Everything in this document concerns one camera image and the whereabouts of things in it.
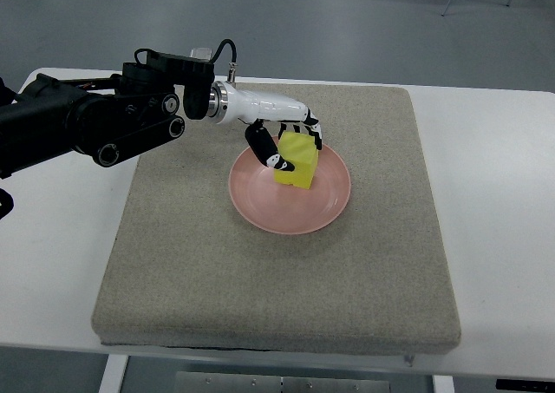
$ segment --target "yellow block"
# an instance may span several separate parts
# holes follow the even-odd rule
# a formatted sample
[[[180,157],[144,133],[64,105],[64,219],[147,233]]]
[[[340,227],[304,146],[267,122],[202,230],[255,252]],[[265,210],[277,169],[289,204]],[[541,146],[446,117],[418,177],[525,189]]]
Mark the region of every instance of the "yellow block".
[[[285,185],[310,189],[318,164],[318,151],[314,137],[307,134],[284,131],[277,144],[284,159],[295,165],[293,172],[274,170],[274,180]]]

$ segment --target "white robotic hand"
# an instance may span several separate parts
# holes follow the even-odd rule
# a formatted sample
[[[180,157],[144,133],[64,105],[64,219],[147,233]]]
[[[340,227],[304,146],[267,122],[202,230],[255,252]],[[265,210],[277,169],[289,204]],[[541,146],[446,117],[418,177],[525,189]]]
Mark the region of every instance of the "white robotic hand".
[[[314,137],[318,150],[322,149],[322,129],[319,120],[309,108],[288,96],[235,89],[230,82],[215,82],[212,85],[210,105],[206,118],[217,124],[241,120],[249,127],[245,138],[258,160],[279,170],[292,171],[295,167],[279,154],[273,139],[264,127],[264,121],[294,123],[296,131],[303,124]]]

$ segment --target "pink plate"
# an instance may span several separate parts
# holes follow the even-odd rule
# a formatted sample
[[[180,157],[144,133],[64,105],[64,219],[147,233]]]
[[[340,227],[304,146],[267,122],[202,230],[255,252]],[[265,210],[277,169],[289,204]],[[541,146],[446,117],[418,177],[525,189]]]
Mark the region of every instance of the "pink plate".
[[[350,177],[341,157],[323,145],[310,189],[283,185],[248,147],[233,164],[229,193],[253,225],[271,233],[305,234],[327,226],[347,206]]]

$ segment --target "robotic arm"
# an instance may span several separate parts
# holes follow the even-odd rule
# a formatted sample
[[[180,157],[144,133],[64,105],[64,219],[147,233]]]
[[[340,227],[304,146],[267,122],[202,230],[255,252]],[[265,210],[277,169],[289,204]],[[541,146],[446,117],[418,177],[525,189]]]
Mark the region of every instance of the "robotic arm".
[[[226,44],[232,47],[227,82],[214,82],[214,63]],[[145,63],[138,54],[147,52]],[[174,56],[138,49],[135,62],[123,64],[121,75],[59,81],[39,74],[21,94],[0,82],[0,179],[42,161],[75,150],[111,167],[179,138],[184,120],[174,85],[184,87],[187,118],[207,118],[225,125],[239,119],[248,124],[245,137],[268,167],[294,170],[264,128],[264,121],[303,123],[322,147],[318,119],[301,102],[283,95],[235,89],[235,45],[225,39],[212,59]],[[112,95],[95,91],[112,89]],[[0,190],[0,218],[13,200]]]

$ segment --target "cushioned pad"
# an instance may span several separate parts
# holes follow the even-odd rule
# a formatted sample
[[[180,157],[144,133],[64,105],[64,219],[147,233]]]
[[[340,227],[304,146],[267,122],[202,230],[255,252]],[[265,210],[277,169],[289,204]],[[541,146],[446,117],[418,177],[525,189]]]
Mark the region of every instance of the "cushioned pad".
[[[256,228],[227,188],[245,125],[188,121],[183,137],[140,157],[92,318],[101,341],[365,355],[456,346],[460,324],[408,92],[238,88],[310,107],[349,168],[349,204],[314,233]]]

